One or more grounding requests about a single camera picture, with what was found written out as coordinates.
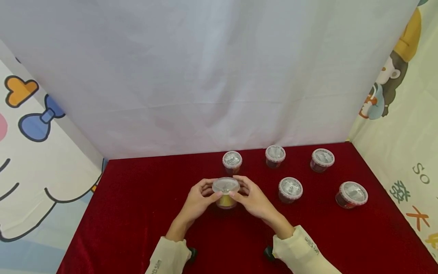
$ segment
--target cartoon character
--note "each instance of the cartoon character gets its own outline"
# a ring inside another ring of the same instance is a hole
[[[50,98],[41,106],[35,81],[8,75],[0,62],[0,240],[20,239],[57,203],[80,199],[101,175],[53,120],[64,112]]]
[[[359,112],[360,116],[374,120],[388,115],[389,105],[396,97],[396,89],[405,78],[408,62],[417,52],[420,32],[421,14],[416,8],[371,88]]]

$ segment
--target orange hat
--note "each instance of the orange hat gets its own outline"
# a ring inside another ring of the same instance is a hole
[[[409,62],[417,52],[418,42],[421,34],[421,14],[415,8],[411,19],[406,25],[405,31],[400,36],[394,47],[394,51],[405,61]]]

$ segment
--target white sleeve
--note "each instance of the white sleeve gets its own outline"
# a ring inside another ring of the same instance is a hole
[[[312,238],[299,225],[292,237],[281,240],[274,235],[272,254],[294,274],[341,274],[319,251]]]
[[[145,274],[181,274],[190,257],[191,251],[186,246],[186,240],[174,242],[161,237]]]

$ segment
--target sleeve cuff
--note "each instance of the sleeve cuff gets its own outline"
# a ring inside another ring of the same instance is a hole
[[[149,267],[153,273],[182,273],[184,265],[191,257],[191,251],[186,246],[186,240],[170,241],[161,237],[150,259]]]
[[[304,264],[316,256],[322,256],[315,242],[300,225],[295,227],[292,237],[281,240],[274,235],[273,241],[272,254],[288,266],[296,263]]]

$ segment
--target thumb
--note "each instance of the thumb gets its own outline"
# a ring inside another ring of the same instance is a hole
[[[217,200],[220,199],[220,197],[222,197],[222,195],[223,195],[222,191],[213,193],[213,195],[210,195],[210,197],[207,198],[208,203],[211,204],[216,202]]]
[[[241,204],[245,203],[246,198],[243,197],[240,193],[230,191],[230,197],[238,203],[241,203]]]

